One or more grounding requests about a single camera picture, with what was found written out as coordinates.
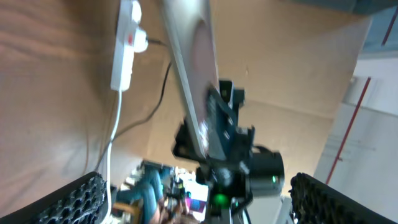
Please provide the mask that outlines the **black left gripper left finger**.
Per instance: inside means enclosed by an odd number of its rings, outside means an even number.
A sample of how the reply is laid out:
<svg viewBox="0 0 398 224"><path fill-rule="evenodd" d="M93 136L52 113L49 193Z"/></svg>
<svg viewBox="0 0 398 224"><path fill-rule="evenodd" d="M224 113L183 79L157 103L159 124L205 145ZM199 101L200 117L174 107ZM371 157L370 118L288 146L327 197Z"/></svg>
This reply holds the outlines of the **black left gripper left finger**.
<svg viewBox="0 0 398 224"><path fill-rule="evenodd" d="M106 182L90 172L1 218L1 224L95 224L108 209Z"/></svg>

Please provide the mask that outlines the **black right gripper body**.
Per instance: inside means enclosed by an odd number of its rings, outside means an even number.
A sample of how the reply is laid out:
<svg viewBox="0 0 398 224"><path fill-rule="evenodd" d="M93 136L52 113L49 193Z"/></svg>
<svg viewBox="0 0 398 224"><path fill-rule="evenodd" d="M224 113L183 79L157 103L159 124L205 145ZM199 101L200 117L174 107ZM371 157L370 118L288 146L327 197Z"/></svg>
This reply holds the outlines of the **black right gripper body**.
<svg viewBox="0 0 398 224"><path fill-rule="evenodd" d="M193 150L185 124L175 137L175 157L199 163L196 182L208 186L207 218L233 218L255 197L279 195L285 181L279 152L253 144L255 128L236 128L227 143L225 160L201 158Z"/></svg>

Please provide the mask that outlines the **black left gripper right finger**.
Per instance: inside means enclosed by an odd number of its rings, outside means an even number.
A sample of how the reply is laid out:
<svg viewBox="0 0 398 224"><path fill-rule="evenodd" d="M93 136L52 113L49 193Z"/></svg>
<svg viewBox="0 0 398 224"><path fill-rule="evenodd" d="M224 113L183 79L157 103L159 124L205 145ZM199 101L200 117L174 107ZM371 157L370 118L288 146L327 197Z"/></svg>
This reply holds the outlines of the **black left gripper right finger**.
<svg viewBox="0 0 398 224"><path fill-rule="evenodd" d="M307 174L298 173L290 184L297 223L396 224Z"/></svg>

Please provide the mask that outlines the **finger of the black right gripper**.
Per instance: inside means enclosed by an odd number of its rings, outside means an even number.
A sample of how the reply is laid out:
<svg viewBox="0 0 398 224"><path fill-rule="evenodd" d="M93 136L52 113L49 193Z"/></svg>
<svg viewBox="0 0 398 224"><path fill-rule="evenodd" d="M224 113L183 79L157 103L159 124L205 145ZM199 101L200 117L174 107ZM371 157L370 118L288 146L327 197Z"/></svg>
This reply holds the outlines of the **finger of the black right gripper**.
<svg viewBox="0 0 398 224"><path fill-rule="evenodd" d="M231 80L220 80L219 88L210 87L206 97L208 156L228 160L238 127L240 108L245 104L245 90Z"/></svg>

